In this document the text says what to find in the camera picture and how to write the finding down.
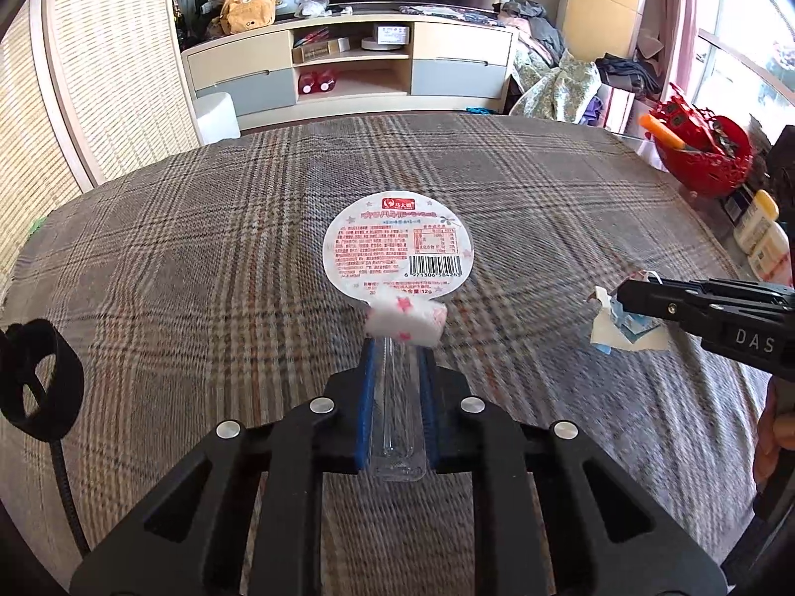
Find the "person's right hand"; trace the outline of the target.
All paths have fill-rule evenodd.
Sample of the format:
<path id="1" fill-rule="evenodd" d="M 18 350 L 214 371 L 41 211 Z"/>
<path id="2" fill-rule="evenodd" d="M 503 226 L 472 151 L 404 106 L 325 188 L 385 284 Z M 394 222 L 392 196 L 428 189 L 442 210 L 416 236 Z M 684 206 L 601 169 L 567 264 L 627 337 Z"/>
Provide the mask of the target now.
<path id="1" fill-rule="evenodd" d="M 763 413 L 757 421 L 757 443 L 755 459 L 753 459 L 753 478 L 761 487 L 778 467 L 782 450 L 795 448 L 795 416 L 794 412 L 778 413 L 778 392 L 774 378 L 767 387 L 767 398 Z"/>

